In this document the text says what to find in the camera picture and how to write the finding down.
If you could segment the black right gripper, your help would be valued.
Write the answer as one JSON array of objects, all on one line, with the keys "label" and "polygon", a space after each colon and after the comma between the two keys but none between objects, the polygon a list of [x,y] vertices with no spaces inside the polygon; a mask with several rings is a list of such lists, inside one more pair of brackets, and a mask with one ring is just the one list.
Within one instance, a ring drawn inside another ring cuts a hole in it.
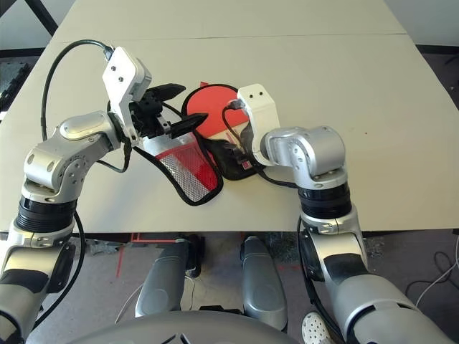
[{"label": "black right gripper", "polygon": [[237,131],[233,129],[236,138],[235,158],[239,164],[253,162],[254,155],[252,151],[253,132],[251,124],[247,124],[243,129]]}]

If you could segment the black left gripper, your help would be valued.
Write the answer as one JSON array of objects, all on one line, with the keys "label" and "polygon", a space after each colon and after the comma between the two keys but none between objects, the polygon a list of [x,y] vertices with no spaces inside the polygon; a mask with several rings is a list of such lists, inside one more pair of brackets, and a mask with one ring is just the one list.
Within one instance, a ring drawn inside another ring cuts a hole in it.
[{"label": "black left gripper", "polygon": [[176,83],[157,85],[148,88],[139,101],[131,102],[131,119],[139,137],[155,138],[167,134],[175,139],[194,131],[207,119],[208,114],[196,113],[169,126],[162,115],[162,102],[175,98],[185,89],[185,86]]}]

